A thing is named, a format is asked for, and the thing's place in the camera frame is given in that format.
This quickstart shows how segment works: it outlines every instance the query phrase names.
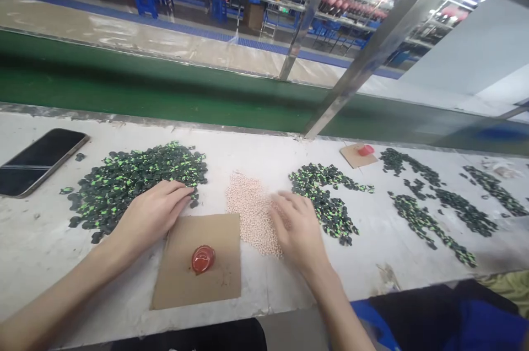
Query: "pink dome object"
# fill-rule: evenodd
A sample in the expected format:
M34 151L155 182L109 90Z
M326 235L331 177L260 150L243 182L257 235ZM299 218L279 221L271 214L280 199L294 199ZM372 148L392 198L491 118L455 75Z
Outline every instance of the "pink dome object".
M468 18L468 12L466 12L466 11L461 11L457 15L457 20L459 20L459 21L465 20L466 18Z
M450 6L449 8L450 8L450 12L448 12L448 16L453 17L453 16L458 15L459 8L457 8L456 6Z

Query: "metal frame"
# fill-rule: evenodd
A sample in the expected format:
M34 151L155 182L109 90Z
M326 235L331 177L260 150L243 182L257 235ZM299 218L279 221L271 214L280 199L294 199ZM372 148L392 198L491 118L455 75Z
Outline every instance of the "metal frame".
M285 61L283 62L283 67L281 68L281 72L279 73L279 79L283 81L288 78L288 75L292 70L292 66L294 65L294 62L298 57L299 51L301 50L301 42L309 32L310 24L312 23L314 15L316 15L320 1L321 0L307 0L305 2L305 12L303 13L301 19L298 22L298 27L294 32L292 42L290 43L290 47L288 48L287 57L285 58Z
M327 94L320 107L318 107L305 127L304 138L314 139L325 128L338 111L371 77L374 71L399 47L413 28L428 17L430 8L439 1L398 1L397 5L395 5L394 9L361 51L358 58L353 61L333 89Z

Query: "white workbench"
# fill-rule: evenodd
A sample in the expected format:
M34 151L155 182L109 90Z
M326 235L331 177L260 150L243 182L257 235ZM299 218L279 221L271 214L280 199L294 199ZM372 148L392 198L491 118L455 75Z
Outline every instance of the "white workbench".
M220 127L207 130L200 125L186 126L170 121L159 121L158 125L154 121L139 124L115 121L117 117L108 115L95 116L99 121L72 120L70 116L79 115L72 112L57 117L58 111L37 109L34 114L43 116L7 111L3 108L0 112L2 163L56 127L85 132L91 139L80 150L87 156L83 161L68 160L28 198L0 199L0 320L65 275L93 247L90 243L92 231L80 226L68 227L73 212L69 210L70 202L66 197L58 194L59 190L66 186L77 188L77 181L93 166L101 165L101 160L112 150L143 150L172 140L195 145L197 151L207 155L208 183L199 187L200 205L183 214L224 213L224 192L234 170L260 179L270 192L289 190L288 174L310 162L334 164L353 180L374 185L373 195L350 191L343 186L336 191L331 189L333 196L345 201L349 215L360 230L360 236L352 235L352 247L341 246L336 239L323 235L333 267L350 300L385 293L396 286L405 290L529 268L527 220L501 218L500 213L506 212L502 206L494 198L482 199L485 191L459 176L463 165L479 163L479 155L397 148L438 171L442 181L448 184L447 190L461 194L500 225L500 231L491 238L484 238L470 232L452 210L443 208L445 215L438 215L438 200L419 202L430 208L430 213L449 235L475 254L478 268L470 269L460 263L435 235L432 238L439 249L428 248L397 215L387 191L412 195L403 180L413 181L417 175L410 170L403 172L401 177L394 177L393 172L383 173L382 162L353 170L339 153L345 141L317 139L298 142L287 135L232 132ZM105 118L114 118L114 121L102 122ZM374 148L379 156L386 147L374 145ZM529 209L525 199L529 196L529 169L526 166L529 160L513 161L526 177L505 180L503 186ZM159 242L129 271L98 294L56 346L74 347L210 325L305 309L314 303L299 275L283 260L262 257L243 243L241 298L149 311L162 246L163 243ZM390 278L388 271L393 271L395 277Z

